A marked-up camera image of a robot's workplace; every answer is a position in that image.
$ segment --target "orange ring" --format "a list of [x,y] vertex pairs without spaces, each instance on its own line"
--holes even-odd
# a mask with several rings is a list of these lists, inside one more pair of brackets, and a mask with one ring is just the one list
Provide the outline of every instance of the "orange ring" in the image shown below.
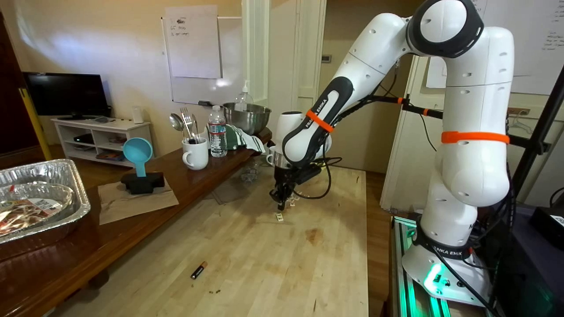
[[327,133],[330,133],[330,134],[336,131],[336,127],[330,126],[330,124],[327,124],[327,122],[323,122],[323,120],[318,117],[318,113],[308,111],[308,117],[309,117],[313,122],[316,122],[323,131],[327,131]]
[[441,141],[445,145],[454,145],[461,141],[498,141],[510,145],[510,138],[507,134],[496,134],[496,133],[459,133],[459,131],[447,131],[441,136]]

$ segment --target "white cabinet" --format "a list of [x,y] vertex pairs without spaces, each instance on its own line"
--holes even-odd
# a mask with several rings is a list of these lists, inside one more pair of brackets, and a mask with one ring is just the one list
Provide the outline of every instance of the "white cabinet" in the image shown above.
[[122,147],[131,138],[152,141],[151,124],[122,120],[54,120],[66,157],[133,168]]

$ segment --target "paper on wall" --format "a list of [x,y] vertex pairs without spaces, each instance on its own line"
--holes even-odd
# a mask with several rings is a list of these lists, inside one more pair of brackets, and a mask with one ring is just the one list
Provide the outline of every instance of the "paper on wall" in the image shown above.
[[174,78],[221,78],[218,6],[168,8],[165,32]]

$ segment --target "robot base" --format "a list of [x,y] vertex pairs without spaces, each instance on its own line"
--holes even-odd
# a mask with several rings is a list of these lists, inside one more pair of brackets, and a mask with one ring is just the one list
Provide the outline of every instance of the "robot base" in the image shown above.
[[[486,302],[489,302],[491,279],[489,273],[482,270],[482,261],[477,256],[471,256],[466,261],[445,261],[464,282],[468,282]],[[447,302],[484,307],[484,303],[464,286],[464,282],[461,282],[434,252],[424,249],[422,245],[413,245],[406,252],[403,258],[403,266],[410,279],[420,284],[431,296]]]

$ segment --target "small object on table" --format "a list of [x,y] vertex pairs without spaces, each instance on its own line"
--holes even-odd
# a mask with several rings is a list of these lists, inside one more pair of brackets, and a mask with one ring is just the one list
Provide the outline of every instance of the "small object on table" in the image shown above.
[[193,280],[198,280],[198,277],[205,272],[205,268],[209,266],[207,261],[204,261],[197,270],[195,273],[191,275]]
[[149,140],[133,138],[124,143],[126,159],[135,164],[137,177],[124,177],[122,184],[126,184],[131,194],[152,194],[154,184],[163,184],[163,175],[154,175],[149,178],[145,164],[154,157],[154,147]]
[[112,222],[119,222],[124,219],[159,212],[159,210],[179,205],[179,199],[167,180],[165,180],[163,187],[152,185],[149,189],[154,189],[154,192],[152,194],[133,194],[121,182],[101,185],[98,189],[100,198],[101,198],[100,224],[107,226]]
[[126,185],[130,194],[152,194],[154,189],[165,187],[165,177],[163,173],[147,173],[145,178],[140,178],[138,175],[124,175],[122,184]]

